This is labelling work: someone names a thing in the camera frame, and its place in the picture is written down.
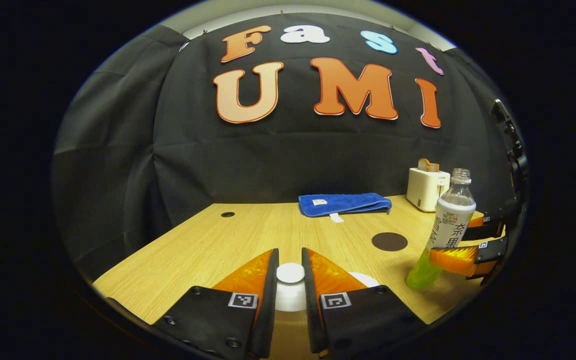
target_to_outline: white wall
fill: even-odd
[[[188,39],[194,39],[204,30],[211,32],[240,21],[279,14],[282,10],[284,14],[335,14],[384,27],[392,25],[396,30],[425,43],[430,42],[442,51],[455,48],[450,41],[413,18],[371,0],[206,0],[170,16],[162,21],[162,25],[182,33]]]

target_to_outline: black fabric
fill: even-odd
[[[222,63],[222,39],[261,25],[254,52]],[[285,43],[294,25],[321,27],[327,43]],[[396,54],[376,51],[360,34],[384,34]],[[66,245],[91,278],[211,203],[297,202],[306,194],[405,194],[419,158],[441,170],[470,169],[477,209],[503,208],[512,197],[502,134],[489,119],[492,82],[471,74],[463,57],[375,23],[298,13],[245,20],[192,39],[158,26],[106,61],[84,84],[64,117],[54,158],[55,212]],[[444,75],[416,47],[434,55]],[[320,75],[311,59],[341,60],[355,77],[367,64],[391,70],[398,119],[346,111],[314,112]],[[283,62],[278,104],[265,118],[228,123],[217,114],[213,79],[246,72],[239,101],[259,99],[252,68]],[[416,78],[437,88],[441,128],[423,126]],[[341,103],[345,100],[339,96]]]

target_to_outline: orange letter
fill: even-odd
[[[310,60],[310,64],[319,70],[321,79],[321,101],[315,105],[317,114],[338,116],[344,113],[345,107],[339,102],[337,94],[339,90],[355,115],[362,111],[370,94],[366,114],[386,120],[395,120],[399,116],[393,107],[392,73],[388,68],[367,64],[357,79],[339,59],[318,57]]]
[[[229,123],[250,123],[258,121],[273,112],[279,98],[277,73],[283,63],[258,64],[252,72],[259,74],[259,101],[254,105],[240,104],[240,79],[246,71],[233,70],[215,76],[212,82],[217,85],[217,113]]]
[[[439,116],[437,116],[437,98],[435,93],[437,87],[432,82],[424,79],[414,79],[421,89],[421,98],[423,100],[423,114],[421,114],[421,123],[429,128],[439,128],[442,125]]]
[[[261,43],[261,33],[267,33],[269,31],[270,26],[261,25],[224,38],[222,41],[226,43],[226,55],[221,58],[221,62],[227,63],[252,53],[255,48],[248,47],[248,43],[252,43],[253,45]]]

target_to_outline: towel tag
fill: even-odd
[[[344,222],[344,219],[339,217],[338,212],[333,212],[332,214],[330,214],[330,219],[332,219],[332,221],[334,221],[335,223],[343,223]]]

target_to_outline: bottle label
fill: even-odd
[[[438,205],[426,248],[456,248],[473,218],[473,212],[474,207],[472,212],[464,212]]]

